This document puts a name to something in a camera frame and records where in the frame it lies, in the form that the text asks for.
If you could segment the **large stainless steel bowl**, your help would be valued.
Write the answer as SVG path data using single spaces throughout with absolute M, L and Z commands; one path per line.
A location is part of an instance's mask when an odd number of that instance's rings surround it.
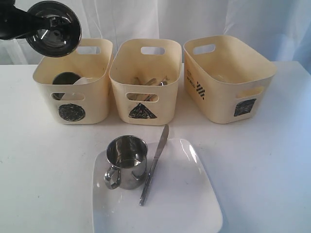
M 28 44 L 48 57 L 63 57 L 73 52 L 80 43 L 82 29 L 77 15 L 65 4 L 46 0 L 33 5 L 29 14 L 47 23 L 26 37 Z

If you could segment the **stainless steel mug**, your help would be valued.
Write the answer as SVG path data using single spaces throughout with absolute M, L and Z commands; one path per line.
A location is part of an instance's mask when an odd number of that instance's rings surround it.
M 81 78 L 81 76 L 79 76 L 76 73 L 73 73 L 73 72 L 63 72 L 63 73 L 58 74 L 54 78 L 52 84 L 54 84 L 54 85 L 74 84 L 80 78 Z
M 139 187 L 147 174 L 148 146 L 134 135 L 115 138 L 106 149 L 109 168 L 104 174 L 104 183 L 110 190 L 131 190 Z

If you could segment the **long stainless steel spoon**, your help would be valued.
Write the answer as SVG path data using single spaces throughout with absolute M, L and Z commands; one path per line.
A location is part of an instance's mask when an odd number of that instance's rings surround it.
M 156 85 L 156 86 L 165 86 L 168 82 L 158 82 L 156 78 L 150 79 L 145 85 Z M 137 100 L 140 101 L 153 101 L 156 97 L 156 94 L 140 94 L 140 97 Z

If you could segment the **white square plate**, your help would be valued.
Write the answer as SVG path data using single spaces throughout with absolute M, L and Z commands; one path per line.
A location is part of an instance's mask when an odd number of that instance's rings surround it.
M 109 164 L 101 152 L 94 163 L 93 230 L 96 233 L 217 233 L 223 215 L 193 145 L 169 139 L 156 165 L 144 206 L 142 188 L 109 190 L 103 176 Z

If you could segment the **white plastic bowl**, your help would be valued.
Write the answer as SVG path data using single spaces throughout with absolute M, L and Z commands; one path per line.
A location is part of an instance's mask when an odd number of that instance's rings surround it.
M 95 81 L 95 78 L 87 78 L 87 77 L 81 77 L 78 79 L 74 85 L 82 85 L 82 84 L 88 84 Z M 85 98 L 84 94 L 80 92 L 72 92 L 72 93 L 65 93 L 61 100 L 83 100 Z

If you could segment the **small stainless steel fork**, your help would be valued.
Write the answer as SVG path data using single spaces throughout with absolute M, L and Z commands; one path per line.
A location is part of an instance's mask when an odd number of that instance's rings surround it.
M 129 100 L 137 100 L 140 97 L 140 94 L 138 93 L 130 93 L 128 96 Z

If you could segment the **cream bin with circle mark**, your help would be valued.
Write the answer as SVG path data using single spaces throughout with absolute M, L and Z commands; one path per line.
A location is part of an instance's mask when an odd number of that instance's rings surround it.
M 54 120 L 60 124 L 95 124 L 109 114 L 113 43 L 107 39 L 82 39 L 81 47 L 98 47 L 97 54 L 73 51 L 63 57 L 44 57 L 33 73 L 41 96 Z M 53 84 L 55 77 L 72 72 L 87 79 L 84 84 Z

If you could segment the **cream bin with triangle mark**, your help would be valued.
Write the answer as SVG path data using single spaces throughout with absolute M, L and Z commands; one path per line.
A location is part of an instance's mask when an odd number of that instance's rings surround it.
M 129 124 L 165 125 L 175 113 L 181 74 L 182 48 L 169 39 L 132 39 L 124 42 L 109 71 L 120 118 Z M 145 85 L 152 78 L 165 86 Z M 141 85 L 133 85 L 134 77 Z M 153 101 L 129 100 L 130 93 L 156 94 Z

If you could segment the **cream bin with square mark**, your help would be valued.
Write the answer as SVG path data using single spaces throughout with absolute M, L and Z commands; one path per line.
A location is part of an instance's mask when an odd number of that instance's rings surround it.
M 184 61 L 185 90 L 218 124 L 253 117 L 277 71 L 274 63 L 229 35 L 187 41 Z

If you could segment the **white curtain backdrop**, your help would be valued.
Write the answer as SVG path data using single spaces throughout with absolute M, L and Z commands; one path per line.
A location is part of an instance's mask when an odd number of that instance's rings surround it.
M 311 68 L 308 0 L 67 0 L 84 38 L 110 40 L 114 51 L 134 38 L 231 35 L 272 61 Z

